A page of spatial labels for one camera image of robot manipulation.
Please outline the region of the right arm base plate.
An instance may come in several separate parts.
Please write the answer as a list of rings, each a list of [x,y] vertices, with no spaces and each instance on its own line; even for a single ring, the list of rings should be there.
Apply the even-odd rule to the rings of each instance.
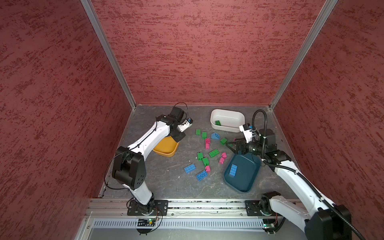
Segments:
[[[278,218],[283,217],[272,210],[267,200],[245,200],[245,209],[248,217],[272,218],[276,215]]]

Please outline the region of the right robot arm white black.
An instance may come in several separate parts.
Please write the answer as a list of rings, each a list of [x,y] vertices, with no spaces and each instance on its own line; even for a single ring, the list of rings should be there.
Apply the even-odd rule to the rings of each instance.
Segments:
[[[351,213],[343,205],[336,205],[322,194],[297,168],[292,159],[276,144],[262,141],[246,142],[238,139],[226,146],[237,155],[251,155],[261,159],[300,199],[304,208],[286,200],[276,191],[262,195],[258,209],[264,216],[280,215],[305,233],[308,240],[350,240],[353,227]]]

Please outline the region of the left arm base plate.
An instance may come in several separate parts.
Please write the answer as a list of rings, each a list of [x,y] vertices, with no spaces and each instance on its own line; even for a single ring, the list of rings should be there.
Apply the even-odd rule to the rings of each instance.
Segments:
[[[147,205],[142,205],[136,200],[128,204],[128,216],[166,216],[168,211],[168,200],[153,200]]]

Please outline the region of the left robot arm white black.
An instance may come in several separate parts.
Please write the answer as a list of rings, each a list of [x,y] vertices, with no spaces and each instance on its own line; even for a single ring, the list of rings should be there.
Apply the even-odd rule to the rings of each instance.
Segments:
[[[151,214],[155,208],[154,194],[145,183],[147,157],[166,137],[172,137],[175,142],[180,142],[186,136],[185,130],[192,124],[191,118],[180,120],[173,115],[161,115],[136,142],[117,149],[113,159],[112,177],[130,191],[144,215]]]

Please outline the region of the blue long brick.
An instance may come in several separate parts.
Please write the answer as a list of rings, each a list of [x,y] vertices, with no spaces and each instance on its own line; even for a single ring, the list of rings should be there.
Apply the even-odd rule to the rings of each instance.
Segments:
[[[208,173],[207,173],[206,170],[204,170],[204,171],[200,172],[199,174],[197,174],[196,178],[197,178],[198,181],[201,181],[201,180],[203,180],[207,176],[208,176]]]
[[[195,169],[196,169],[196,166],[194,164],[190,164],[190,165],[188,165],[187,167],[184,168],[186,174],[194,171]]]
[[[231,168],[230,168],[230,171],[229,171],[229,176],[235,177],[235,175],[237,173],[237,168],[238,168],[237,165],[231,164]]]

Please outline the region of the blue long brick bottom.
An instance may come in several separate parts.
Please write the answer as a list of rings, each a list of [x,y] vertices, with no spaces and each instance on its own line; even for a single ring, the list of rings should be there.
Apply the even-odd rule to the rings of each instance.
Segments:
[[[207,173],[206,170],[204,170],[204,171],[200,172],[199,174],[197,174],[196,178],[197,178],[198,181],[201,181],[201,180],[203,180],[207,176],[208,176],[208,173]]]

